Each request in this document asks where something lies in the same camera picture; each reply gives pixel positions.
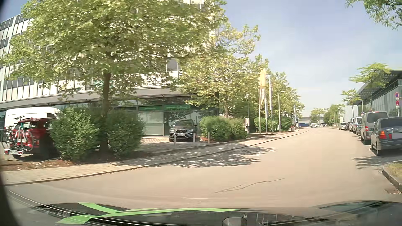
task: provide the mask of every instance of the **sky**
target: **sky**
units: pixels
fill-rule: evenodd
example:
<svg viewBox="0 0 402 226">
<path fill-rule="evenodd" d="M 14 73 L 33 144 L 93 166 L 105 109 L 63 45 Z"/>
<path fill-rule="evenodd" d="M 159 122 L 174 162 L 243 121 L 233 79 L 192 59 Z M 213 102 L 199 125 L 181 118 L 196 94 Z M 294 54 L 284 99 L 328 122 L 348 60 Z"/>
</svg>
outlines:
<svg viewBox="0 0 402 226">
<path fill-rule="evenodd" d="M 0 21 L 20 13 L 27 0 L 6 0 Z M 363 84 L 349 81 L 358 68 L 374 62 L 402 69 L 402 31 L 375 24 L 362 4 L 343 0 L 227 0 L 232 26 L 258 25 L 261 40 L 254 55 L 269 59 L 270 70 L 285 72 L 290 86 L 313 108 L 341 103 L 342 90 Z"/>
</svg>

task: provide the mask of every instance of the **mulch bed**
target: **mulch bed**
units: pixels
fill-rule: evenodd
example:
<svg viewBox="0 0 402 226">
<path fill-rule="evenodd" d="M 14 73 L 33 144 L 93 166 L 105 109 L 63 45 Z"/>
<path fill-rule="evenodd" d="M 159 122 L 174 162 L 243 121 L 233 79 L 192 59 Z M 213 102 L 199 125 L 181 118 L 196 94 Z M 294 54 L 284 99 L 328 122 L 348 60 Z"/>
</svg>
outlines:
<svg viewBox="0 0 402 226">
<path fill-rule="evenodd" d="M 143 158 L 152 156 L 151 153 L 146 152 L 133 152 L 132 155 L 125 158 L 116 158 L 110 153 L 100 154 L 100 152 L 94 152 L 85 161 L 71 161 L 61 159 L 49 159 L 44 161 L 39 156 L 28 155 L 21 157 L 19 160 L 0 160 L 0 171 L 17 171 L 17 170 L 29 170 L 29 169 L 41 169 L 41 168 L 54 168 L 64 166 L 75 166 L 83 164 L 95 164 L 103 162 L 113 162 L 118 160 L 127 160 L 134 158 Z"/>
</svg>

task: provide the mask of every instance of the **asphalt road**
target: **asphalt road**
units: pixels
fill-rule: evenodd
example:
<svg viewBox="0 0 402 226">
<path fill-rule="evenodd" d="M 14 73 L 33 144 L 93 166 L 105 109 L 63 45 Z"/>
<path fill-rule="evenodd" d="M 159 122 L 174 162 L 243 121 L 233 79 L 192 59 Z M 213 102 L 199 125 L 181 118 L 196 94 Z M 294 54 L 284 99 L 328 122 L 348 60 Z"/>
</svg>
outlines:
<svg viewBox="0 0 402 226">
<path fill-rule="evenodd" d="M 348 131 L 306 133 L 160 167 L 8 187 L 42 203 L 95 202 L 126 208 L 302 206 L 352 200 L 402 201 L 381 174 L 402 151 L 377 157 Z"/>
</svg>

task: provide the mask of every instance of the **dark gray suv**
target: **dark gray suv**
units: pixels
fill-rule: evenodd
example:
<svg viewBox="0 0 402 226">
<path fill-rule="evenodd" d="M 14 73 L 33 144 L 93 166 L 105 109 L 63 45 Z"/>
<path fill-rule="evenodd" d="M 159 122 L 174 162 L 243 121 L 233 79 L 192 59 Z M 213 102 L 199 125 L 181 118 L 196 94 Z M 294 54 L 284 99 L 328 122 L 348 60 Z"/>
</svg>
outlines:
<svg viewBox="0 0 402 226">
<path fill-rule="evenodd" d="M 197 125 L 194 124 L 192 119 L 179 119 L 173 121 L 169 130 L 169 141 L 173 142 L 174 135 L 176 140 L 178 139 L 193 139 L 193 136 L 197 138 Z"/>
</svg>

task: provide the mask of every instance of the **gray sedan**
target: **gray sedan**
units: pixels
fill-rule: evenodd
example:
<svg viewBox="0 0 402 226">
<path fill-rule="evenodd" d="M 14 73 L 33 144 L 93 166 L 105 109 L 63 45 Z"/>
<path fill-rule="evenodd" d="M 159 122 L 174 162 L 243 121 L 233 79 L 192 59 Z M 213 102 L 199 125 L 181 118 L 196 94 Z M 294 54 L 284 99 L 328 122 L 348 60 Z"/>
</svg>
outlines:
<svg viewBox="0 0 402 226">
<path fill-rule="evenodd" d="M 361 124 L 359 123 L 359 124 L 357 124 L 357 126 L 356 126 L 356 135 L 358 135 L 358 136 L 360 136 L 360 129 L 361 129 Z"/>
<path fill-rule="evenodd" d="M 371 149 L 381 155 L 388 149 L 402 148 L 402 117 L 378 119 L 371 134 Z"/>
<path fill-rule="evenodd" d="M 346 128 L 346 122 L 342 122 L 338 124 L 338 129 L 345 129 Z"/>
</svg>

